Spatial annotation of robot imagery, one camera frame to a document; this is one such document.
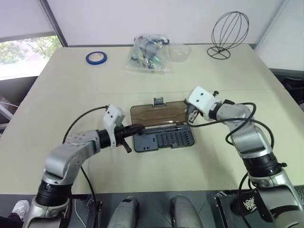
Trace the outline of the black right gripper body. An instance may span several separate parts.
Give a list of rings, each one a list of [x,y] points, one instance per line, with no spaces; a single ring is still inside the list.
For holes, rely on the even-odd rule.
[[[188,104],[187,105],[187,111],[186,111],[186,116],[188,117],[188,114],[189,113],[193,113],[194,114],[194,116],[196,115],[196,114],[199,114],[199,115],[202,115],[202,112],[199,110],[199,109],[197,109],[194,105],[192,105],[192,104]]]

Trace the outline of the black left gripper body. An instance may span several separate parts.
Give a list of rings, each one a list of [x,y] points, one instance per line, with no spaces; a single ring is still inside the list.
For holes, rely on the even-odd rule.
[[[125,138],[131,136],[131,128],[129,126],[116,127],[114,129],[114,136],[116,140],[116,147],[124,147],[127,153],[130,153],[132,151],[125,140]]]

